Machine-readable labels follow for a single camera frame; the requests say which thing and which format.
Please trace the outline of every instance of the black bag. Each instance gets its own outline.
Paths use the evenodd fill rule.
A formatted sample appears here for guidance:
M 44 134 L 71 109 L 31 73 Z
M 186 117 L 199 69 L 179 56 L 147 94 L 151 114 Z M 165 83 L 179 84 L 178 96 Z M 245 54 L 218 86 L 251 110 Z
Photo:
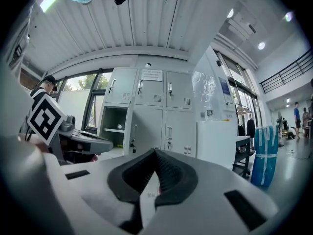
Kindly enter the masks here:
M 245 129 L 242 125 L 238 125 L 238 136 L 245 136 Z
M 250 136 L 251 138 L 254 138 L 254 133 L 255 133 L 254 120 L 250 119 L 246 123 L 246 134 L 247 134 L 247 136 Z

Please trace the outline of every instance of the tree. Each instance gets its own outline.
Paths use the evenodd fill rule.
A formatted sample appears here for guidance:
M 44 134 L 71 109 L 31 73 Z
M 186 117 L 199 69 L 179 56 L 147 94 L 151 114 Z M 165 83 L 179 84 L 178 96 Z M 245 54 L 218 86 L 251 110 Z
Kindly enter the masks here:
M 87 75 L 84 80 L 79 80 L 78 84 L 80 86 L 80 89 L 81 90 L 90 89 L 95 77 L 96 77 L 96 74 L 92 74 L 92 75 Z M 101 76 L 98 89 L 106 89 L 108 83 L 109 82 L 106 79 L 106 77 Z
M 70 92 L 71 90 L 73 90 L 72 85 L 71 84 L 65 84 L 63 91 L 64 92 Z

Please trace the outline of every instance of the locker vent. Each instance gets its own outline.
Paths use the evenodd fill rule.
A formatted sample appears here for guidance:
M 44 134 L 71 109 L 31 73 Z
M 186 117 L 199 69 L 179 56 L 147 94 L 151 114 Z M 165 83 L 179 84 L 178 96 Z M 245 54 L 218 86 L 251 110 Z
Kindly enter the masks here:
M 123 100 L 128 100 L 131 98 L 131 94 L 130 93 L 124 93 L 122 99 Z
M 148 198 L 155 198 L 156 193 L 155 192 L 148 192 Z
M 184 98 L 184 104 L 190 105 L 190 98 Z
M 159 95 L 154 95 L 153 96 L 153 102 L 161 102 L 161 100 L 162 100 L 161 96 L 159 96 Z
M 191 147 L 190 146 L 184 147 L 184 154 L 191 154 Z

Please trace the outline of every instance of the ceiling beam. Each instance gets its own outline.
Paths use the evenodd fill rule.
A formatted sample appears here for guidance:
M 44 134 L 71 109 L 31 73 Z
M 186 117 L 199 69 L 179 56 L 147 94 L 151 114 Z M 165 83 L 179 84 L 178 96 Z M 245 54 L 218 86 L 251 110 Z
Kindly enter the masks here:
M 114 47 L 109 49 L 102 49 L 87 53 L 67 62 L 58 65 L 48 71 L 49 74 L 56 73 L 60 70 L 64 70 L 71 66 L 80 64 L 82 62 L 90 61 L 93 59 L 110 57 L 110 56 L 120 56 L 120 55 L 153 55 L 153 56 L 164 56 L 172 57 L 182 60 L 188 60 L 189 54 L 186 51 L 170 49 L 165 47 L 155 47 L 155 46 L 126 46 L 126 47 Z

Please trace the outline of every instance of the hand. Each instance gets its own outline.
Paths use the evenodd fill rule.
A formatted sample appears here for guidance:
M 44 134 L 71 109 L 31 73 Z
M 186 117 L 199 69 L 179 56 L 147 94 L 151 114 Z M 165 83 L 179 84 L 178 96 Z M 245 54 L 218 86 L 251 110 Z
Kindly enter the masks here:
M 25 142 L 25 134 L 24 133 L 19 133 L 19 141 L 22 141 L 22 142 Z M 49 153 L 49 150 L 48 150 L 48 146 L 39 138 L 39 136 L 37 134 L 32 134 L 31 137 L 30 137 L 30 140 L 29 140 L 29 143 L 32 143 L 34 144 L 35 146 L 37 146 L 39 148 L 39 150 L 41 152 L 46 152 L 46 153 Z M 63 139 L 61 138 L 60 139 L 60 143 L 61 143 L 61 149 L 62 151 L 69 151 L 69 143 L 68 143 L 68 139 Z M 77 144 L 77 151 L 81 151 L 83 150 L 83 145 L 78 143 Z M 92 159 L 90 160 L 90 162 L 95 162 L 98 160 L 98 157 L 96 156 L 100 156 L 101 153 L 96 153 Z

